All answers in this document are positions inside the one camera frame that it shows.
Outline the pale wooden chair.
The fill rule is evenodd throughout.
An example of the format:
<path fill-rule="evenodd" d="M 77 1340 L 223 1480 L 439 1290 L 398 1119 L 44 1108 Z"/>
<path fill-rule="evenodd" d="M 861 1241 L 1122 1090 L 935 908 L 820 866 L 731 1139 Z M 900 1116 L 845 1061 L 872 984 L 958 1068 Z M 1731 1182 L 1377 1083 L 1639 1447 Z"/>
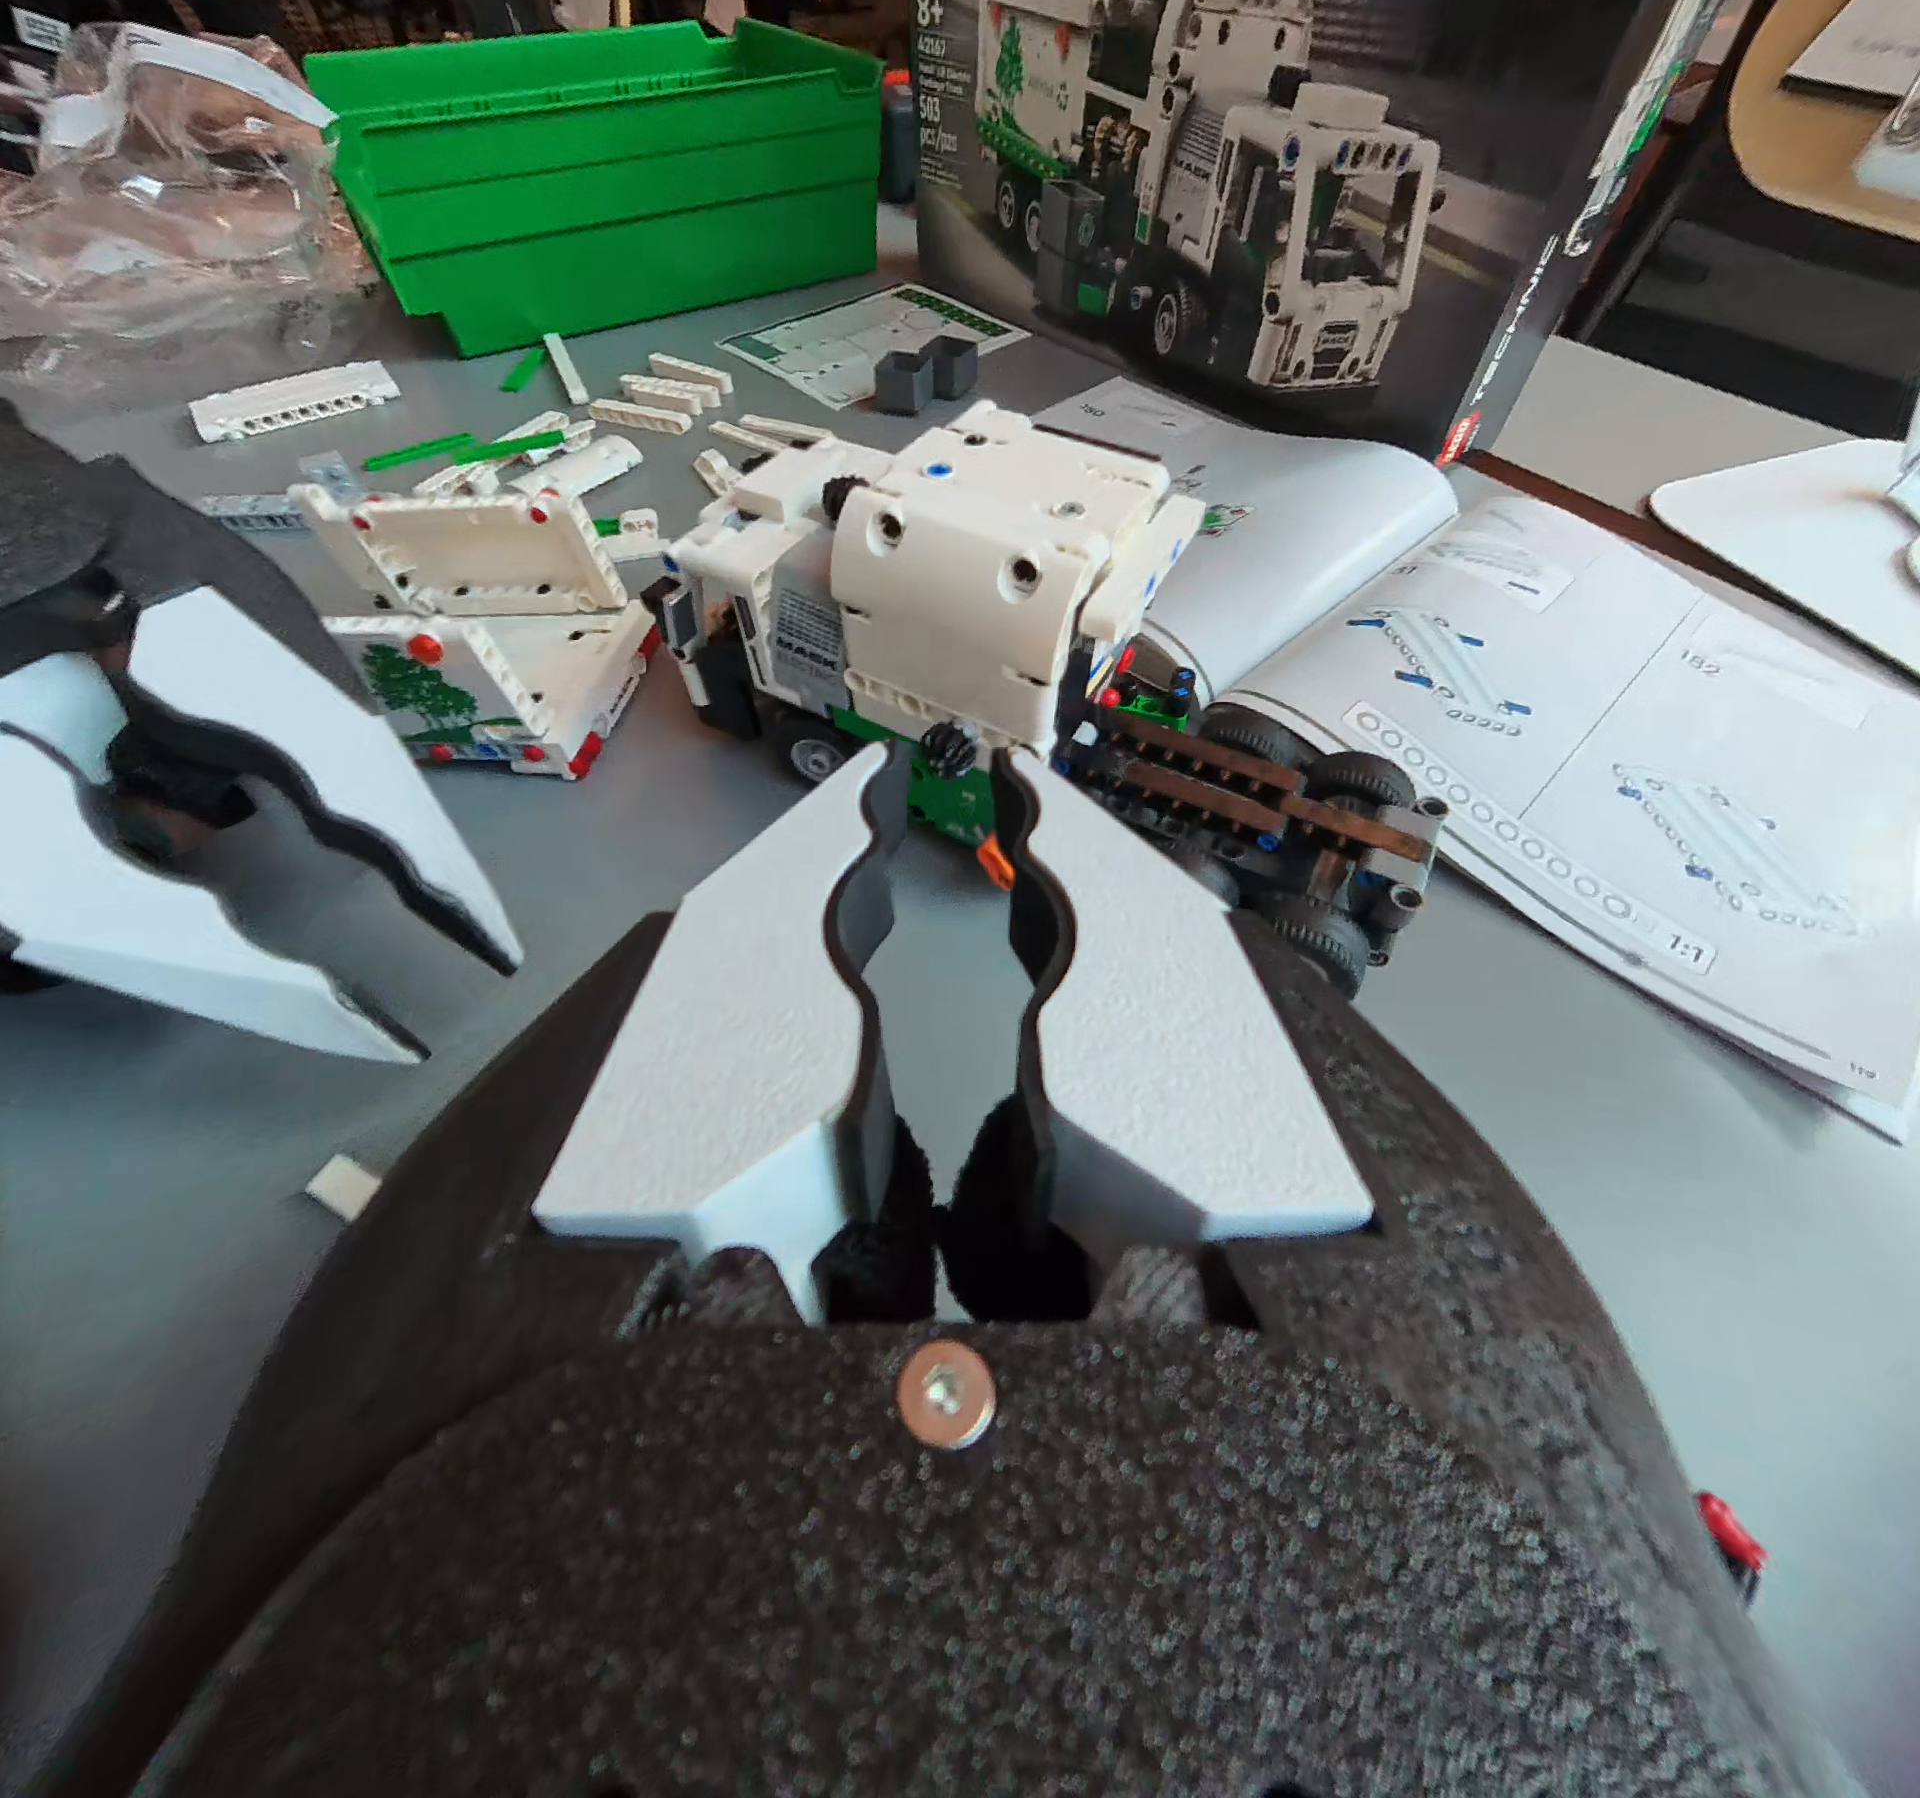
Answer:
<path fill-rule="evenodd" d="M 1917 190 L 1859 184 L 1890 107 L 1789 82 L 1802 53 L 1851 0 L 1758 0 L 1726 86 L 1726 131 L 1743 179 L 1766 199 L 1917 244 Z"/>

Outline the heap of loose toy bricks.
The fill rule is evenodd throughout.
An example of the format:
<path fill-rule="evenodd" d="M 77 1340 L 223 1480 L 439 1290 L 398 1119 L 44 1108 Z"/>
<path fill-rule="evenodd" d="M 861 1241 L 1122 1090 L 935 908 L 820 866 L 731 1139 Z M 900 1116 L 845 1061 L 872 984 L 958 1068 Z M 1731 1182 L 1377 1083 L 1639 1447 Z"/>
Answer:
<path fill-rule="evenodd" d="M 834 437 L 825 427 L 797 421 L 728 416 L 729 377 L 673 354 L 652 354 L 645 371 L 623 372 L 612 396 L 592 396 L 564 337 L 546 334 L 541 346 L 516 357 L 500 390 L 522 393 L 541 377 L 560 387 L 556 410 L 493 439 L 452 435 L 382 451 L 369 457 L 364 470 L 381 480 L 381 492 L 396 492 L 402 470 L 428 466 L 428 474 L 411 487 L 416 499 L 503 493 L 588 499 L 642 466 L 642 437 L 701 437 L 709 447 L 696 474 L 711 492 L 723 492 L 756 459 L 812 450 Z"/>

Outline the clear plastic bags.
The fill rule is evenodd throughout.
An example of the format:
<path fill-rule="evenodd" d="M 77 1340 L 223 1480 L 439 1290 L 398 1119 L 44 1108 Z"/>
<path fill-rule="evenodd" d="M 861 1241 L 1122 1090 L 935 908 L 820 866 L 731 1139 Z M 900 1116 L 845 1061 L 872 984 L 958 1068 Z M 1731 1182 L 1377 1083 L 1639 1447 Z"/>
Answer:
<path fill-rule="evenodd" d="M 373 295 L 335 112 L 273 40 L 75 28 L 35 118 L 4 178 L 4 340 L 253 334 Z"/>

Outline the sticker sheet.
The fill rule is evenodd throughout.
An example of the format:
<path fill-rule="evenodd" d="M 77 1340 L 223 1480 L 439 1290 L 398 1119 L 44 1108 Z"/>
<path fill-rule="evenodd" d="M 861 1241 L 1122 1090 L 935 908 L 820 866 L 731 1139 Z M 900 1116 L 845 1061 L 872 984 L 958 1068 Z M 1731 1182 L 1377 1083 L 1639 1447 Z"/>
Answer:
<path fill-rule="evenodd" d="M 720 342 L 753 371 L 790 383 L 804 397 L 844 413 L 876 393 L 878 362 L 889 352 L 919 352 L 956 337 L 982 354 L 1006 349 L 1029 334 L 919 283 L 900 283 L 824 311 L 770 323 Z"/>

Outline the white toy brick truck model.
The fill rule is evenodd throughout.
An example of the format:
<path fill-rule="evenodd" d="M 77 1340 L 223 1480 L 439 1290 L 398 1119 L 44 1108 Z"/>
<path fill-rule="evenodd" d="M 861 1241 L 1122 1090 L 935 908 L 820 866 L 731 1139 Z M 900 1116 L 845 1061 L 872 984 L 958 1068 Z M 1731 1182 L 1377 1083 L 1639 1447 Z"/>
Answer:
<path fill-rule="evenodd" d="M 1043 760 L 1353 996 L 1425 900 L 1445 810 L 1252 683 L 1452 522 L 1452 487 L 1403 450 L 1281 439 L 1237 504 L 1119 443 L 1152 425 L 984 400 L 897 451 L 787 441 L 716 476 L 647 604 L 703 721 L 804 783 L 897 746 L 908 813 L 1010 891 L 991 765 Z"/>

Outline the white toy brick container model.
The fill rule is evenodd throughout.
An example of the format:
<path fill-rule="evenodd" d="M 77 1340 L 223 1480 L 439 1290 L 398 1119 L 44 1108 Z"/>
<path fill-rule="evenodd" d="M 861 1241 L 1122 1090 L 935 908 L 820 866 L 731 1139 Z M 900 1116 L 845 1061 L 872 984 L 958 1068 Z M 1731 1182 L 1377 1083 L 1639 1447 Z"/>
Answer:
<path fill-rule="evenodd" d="M 286 498 L 369 602 L 325 626 L 420 765 L 588 777 L 662 630 L 580 498 Z"/>

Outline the green plastic bin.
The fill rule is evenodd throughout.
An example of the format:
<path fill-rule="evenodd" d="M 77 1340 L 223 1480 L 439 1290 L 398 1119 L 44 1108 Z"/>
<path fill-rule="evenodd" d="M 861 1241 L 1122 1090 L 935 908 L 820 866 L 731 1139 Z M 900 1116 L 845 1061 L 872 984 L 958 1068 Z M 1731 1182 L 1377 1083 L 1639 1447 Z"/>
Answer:
<path fill-rule="evenodd" d="M 464 355 L 876 268 L 884 71 L 862 53 L 744 20 L 303 70 L 369 251 Z"/>

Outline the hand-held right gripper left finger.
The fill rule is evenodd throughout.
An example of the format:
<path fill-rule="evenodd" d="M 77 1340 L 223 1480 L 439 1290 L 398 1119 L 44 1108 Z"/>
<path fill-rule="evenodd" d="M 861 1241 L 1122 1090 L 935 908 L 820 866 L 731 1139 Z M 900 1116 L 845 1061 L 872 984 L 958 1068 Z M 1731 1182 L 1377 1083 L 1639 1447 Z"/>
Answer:
<path fill-rule="evenodd" d="M 534 1199 L 546 1235 L 756 1249 L 825 1318 L 814 1260 L 896 1165 L 866 964 L 908 785 L 865 749 L 682 900 Z"/>

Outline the open instruction booklet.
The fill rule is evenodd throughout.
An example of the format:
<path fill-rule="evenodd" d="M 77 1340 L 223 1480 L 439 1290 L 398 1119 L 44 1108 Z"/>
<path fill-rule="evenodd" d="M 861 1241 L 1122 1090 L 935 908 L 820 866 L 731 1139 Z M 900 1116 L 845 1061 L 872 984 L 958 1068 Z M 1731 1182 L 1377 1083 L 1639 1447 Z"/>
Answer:
<path fill-rule="evenodd" d="M 1148 607 L 1197 698 L 1449 803 L 1527 921 L 1875 1132 L 1917 1132 L 1919 708 L 1655 556 L 1376 443 L 1110 379 L 1043 425 L 1201 501 Z"/>

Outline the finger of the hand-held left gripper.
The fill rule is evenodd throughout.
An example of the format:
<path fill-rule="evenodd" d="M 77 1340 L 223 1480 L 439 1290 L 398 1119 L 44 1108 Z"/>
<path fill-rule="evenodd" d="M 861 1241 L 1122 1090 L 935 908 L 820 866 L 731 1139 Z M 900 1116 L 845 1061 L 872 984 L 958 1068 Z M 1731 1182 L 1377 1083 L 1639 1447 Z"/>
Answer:
<path fill-rule="evenodd" d="M 493 881 L 387 719 L 215 586 L 138 613 L 125 680 L 182 754 L 284 796 L 329 850 L 381 873 L 440 935 L 500 975 L 524 961 Z"/>
<path fill-rule="evenodd" d="M 4 948 L 33 972 L 329 1057 L 423 1063 L 420 1041 L 322 969 L 255 946 L 223 899 L 120 848 L 105 798 L 119 730 L 128 719 L 88 658 L 4 675 Z"/>

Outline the long white toy panel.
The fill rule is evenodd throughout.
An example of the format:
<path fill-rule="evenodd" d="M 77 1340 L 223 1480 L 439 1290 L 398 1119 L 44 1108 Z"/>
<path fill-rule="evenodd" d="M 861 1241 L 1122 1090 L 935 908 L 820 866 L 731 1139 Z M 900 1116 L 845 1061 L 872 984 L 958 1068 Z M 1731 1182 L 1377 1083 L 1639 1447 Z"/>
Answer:
<path fill-rule="evenodd" d="M 198 397 L 187 418 L 201 443 L 216 445 L 352 416 L 399 397 L 382 362 L 355 362 Z"/>

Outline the toy set cardboard box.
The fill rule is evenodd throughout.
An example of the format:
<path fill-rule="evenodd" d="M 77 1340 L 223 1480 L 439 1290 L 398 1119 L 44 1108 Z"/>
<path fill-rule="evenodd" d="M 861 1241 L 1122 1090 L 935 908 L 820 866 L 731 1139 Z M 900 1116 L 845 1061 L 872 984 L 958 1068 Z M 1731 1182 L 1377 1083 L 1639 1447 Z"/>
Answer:
<path fill-rule="evenodd" d="M 950 298 L 1278 430 L 1491 447 L 1707 0 L 915 0 Z"/>

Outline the small grey toy beam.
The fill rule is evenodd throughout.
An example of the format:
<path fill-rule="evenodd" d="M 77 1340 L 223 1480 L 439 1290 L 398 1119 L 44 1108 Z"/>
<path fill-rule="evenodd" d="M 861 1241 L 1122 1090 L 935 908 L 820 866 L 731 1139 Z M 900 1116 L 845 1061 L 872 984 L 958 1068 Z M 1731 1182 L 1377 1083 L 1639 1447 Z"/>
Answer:
<path fill-rule="evenodd" d="M 352 504 L 364 493 L 364 482 L 337 451 L 301 457 L 297 482 L 322 487 L 339 504 Z M 303 510 L 290 492 L 208 496 L 199 510 L 225 529 L 243 534 L 297 532 L 303 529 Z"/>

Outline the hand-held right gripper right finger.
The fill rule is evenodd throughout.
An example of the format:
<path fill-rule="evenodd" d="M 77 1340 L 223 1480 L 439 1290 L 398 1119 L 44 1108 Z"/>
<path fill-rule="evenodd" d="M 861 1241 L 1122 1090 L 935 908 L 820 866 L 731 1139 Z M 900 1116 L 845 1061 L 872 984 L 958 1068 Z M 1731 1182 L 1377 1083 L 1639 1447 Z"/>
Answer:
<path fill-rule="evenodd" d="M 1376 1202 L 1228 908 L 1027 751 L 996 754 L 1033 994 L 1023 1217 L 1079 1247 L 1346 1235 Z"/>

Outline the white monitor stand base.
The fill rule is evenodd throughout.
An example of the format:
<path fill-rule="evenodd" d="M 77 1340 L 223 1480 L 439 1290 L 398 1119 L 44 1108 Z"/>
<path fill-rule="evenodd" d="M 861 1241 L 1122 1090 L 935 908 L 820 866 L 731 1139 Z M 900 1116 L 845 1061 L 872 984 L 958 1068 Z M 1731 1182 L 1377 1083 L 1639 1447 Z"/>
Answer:
<path fill-rule="evenodd" d="M 1919 673 L 1919 441 L 1850 439 L 1653 492 L 1717 561 Z"/>

